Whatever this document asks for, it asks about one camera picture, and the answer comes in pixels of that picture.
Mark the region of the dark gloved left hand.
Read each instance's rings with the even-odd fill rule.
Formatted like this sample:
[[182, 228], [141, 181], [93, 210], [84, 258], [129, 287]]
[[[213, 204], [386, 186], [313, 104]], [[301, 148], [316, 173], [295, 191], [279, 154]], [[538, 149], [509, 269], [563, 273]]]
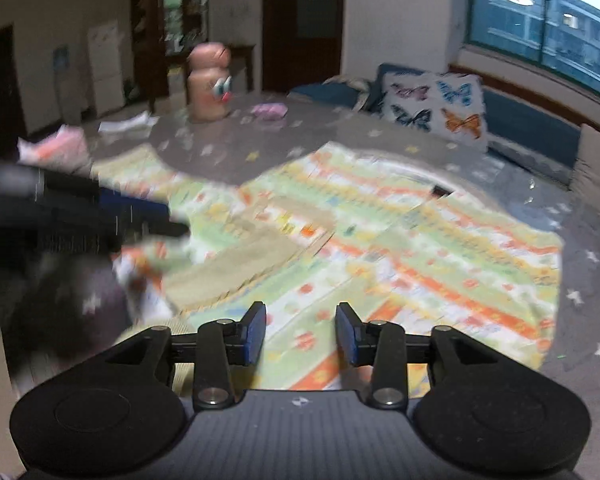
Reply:
[[72, 365], [112, 346], [130, 325], [109, 257], [0, 257], [0, 333], [10, 374], [36, 354]]

